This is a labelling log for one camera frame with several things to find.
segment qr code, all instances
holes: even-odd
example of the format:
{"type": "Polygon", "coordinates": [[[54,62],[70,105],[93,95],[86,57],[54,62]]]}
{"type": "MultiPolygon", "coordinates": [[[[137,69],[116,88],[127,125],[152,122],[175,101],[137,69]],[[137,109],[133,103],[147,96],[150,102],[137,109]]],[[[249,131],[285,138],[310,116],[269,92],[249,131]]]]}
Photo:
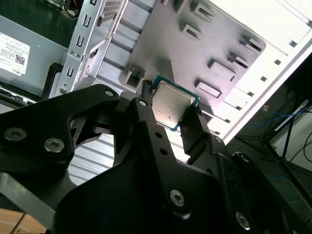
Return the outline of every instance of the qr code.
{"type": "Polygon", "coordinates": [[[25,64],[25,58],[19,55],[15,55],[15,62],[18,64],[24,65],[25,64]]]}

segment blue cable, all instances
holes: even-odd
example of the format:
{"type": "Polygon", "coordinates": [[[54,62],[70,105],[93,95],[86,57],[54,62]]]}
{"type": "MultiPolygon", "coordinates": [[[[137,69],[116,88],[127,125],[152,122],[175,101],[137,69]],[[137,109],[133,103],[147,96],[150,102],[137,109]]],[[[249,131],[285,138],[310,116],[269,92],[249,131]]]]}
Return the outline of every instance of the blue cable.
{"type": "MultiPolygon", "coordinates": [[[[279,116],[279,117],[276,117],[273,119],[273,121],[275,120],[278,120],[278,119],[281,119],[281,118],[284,118],[285,116],[279,116]]],[[[263,124],[266,124],[266,123],[269,123],[271,122],[272,119],[269,119],[269,120],[266,120],[266,121],[263,121],[263,122],[260,122],[260,123],[256,123],[256,124],[251,124],[251,125],[246,125],[246,127],[255,127],[255,126],[260,126],[260,125],[263,125],[263,124]]]]}
{"type": "Polygon", "coordinates": [[[268,109],[268,111],[274,113],[274,114],[277,114],[277,115],[280,115],[280,116],[297,116],[298,114],[301,114],[303,113],[303,109],[299,110],[297,113],[295,114],[285,114],[285,113],[280,113],[278,111],[275,111],[275,110],[272,110],[272,109],[268,109]]]}
{"type": "MultiPolygon", "coordinates": [[[[272,113],[275,113],[277,115],[280,115],[279,117],[274,118],[273,121],[281,119],[281,118],[284,118],[284,117],[297,116],[297,115],[300,115],[300,114],[304,113],[303,109],[299,110],[296,114],[283,114],[283,113],[280,113],[278,111],[274,111],[272,109],[269,109],[269,111],[272,112],[272,113]]],[[[260,122],[260,123],[246,125],[246,127],[260,126],[260,125],[266,124],[266,123],[271,122],[271,121],[272,121],[272,119],[268,119],[268,120],[260,122]]]]}

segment wooden floor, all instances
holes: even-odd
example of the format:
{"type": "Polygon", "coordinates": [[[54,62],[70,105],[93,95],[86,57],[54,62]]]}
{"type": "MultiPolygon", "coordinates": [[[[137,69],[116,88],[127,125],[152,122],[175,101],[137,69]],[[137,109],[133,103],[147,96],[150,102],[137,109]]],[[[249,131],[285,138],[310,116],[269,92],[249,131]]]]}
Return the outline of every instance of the wooden floor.
{"type": "MultiPolygon", "coordinates": [[[[0,209],[0,234],[10,234],[21,216],[22,213],[0,209]]],[[[27,214],[15,233],[43,234],[45,231],[44,226],[27,214]]]]}

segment screw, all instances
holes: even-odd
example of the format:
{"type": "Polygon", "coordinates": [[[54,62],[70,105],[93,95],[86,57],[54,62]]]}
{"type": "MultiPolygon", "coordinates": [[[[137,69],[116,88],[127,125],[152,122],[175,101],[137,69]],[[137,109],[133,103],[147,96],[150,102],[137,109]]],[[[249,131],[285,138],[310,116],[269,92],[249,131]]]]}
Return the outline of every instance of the screw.
{"type": "Polygon", "coordinates": [[[27,133],[22,128],[8,128],[4,131],[4,138],[10,141],[20,141],[26,136],[27,133]]]}
{"type": "Polygon", "coordinates": [[[245,162],[249,162],[248,158],[246,158],[245,155],[241,154],[240,156],[242,157],[242,159],[243,159],[245,162]]]}
{"type": "Polygon", "coordinates": [[[44,148],[46,151],[51,153],[59,153],[61,152],[65,145],[64,142],[58,138],[50,138],[44,142],[44,148]]]}
{"type": "Polygon", "coordinates": [[[109,90],[106,90],[106,91],[105,91],[105,94],[108,95],[108,96],[110,96],[110,97],[114,96],[114,93],[111,92],[111,91],[109,91],[109,90]]]}
{"type": "Polygon", "coordinates": [[[172,189],[170,191],[170,199],[176,206],[184,206],[184,196],[179,190],[172,189]]]}
{"type": "Polygon", "coordinates": [[[142,106],[147,106],[147,103],[143,100],[138,101],[142,106]]]}
{"type": "Polygon", "coordinates": [[[240,226],[243,227],[243,229],[249,231],[250,230],[250,224],[248,219],[240,212],[236,212],[236,219],[240,226]]]}
{"type": "Polygon", "coordinates": [[[215,140],[218,142],[218,143],[222,143],[222,140],[220,138],[218,138],[217,136],[214,137],[215,140]]]}
{"type": "Polygon", "coordinates": [[[60,92],[61,94],[66,94],[66,93],[67,93],[67,90],[66,90],[66,88],[64,88],[64,87],[60,87],[58,90],[59,90],[59,92],[60,92]]]}

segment sticker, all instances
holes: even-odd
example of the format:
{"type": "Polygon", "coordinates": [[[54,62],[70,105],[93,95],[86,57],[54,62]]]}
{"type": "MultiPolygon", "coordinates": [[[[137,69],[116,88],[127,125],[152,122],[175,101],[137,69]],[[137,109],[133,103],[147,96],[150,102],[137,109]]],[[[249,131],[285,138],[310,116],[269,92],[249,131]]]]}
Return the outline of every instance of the sticker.
{"type": "Polygon", "coordinates": [[[26,73],[30,46],[0,33],[0,68],[18,76],[26,73]]]}

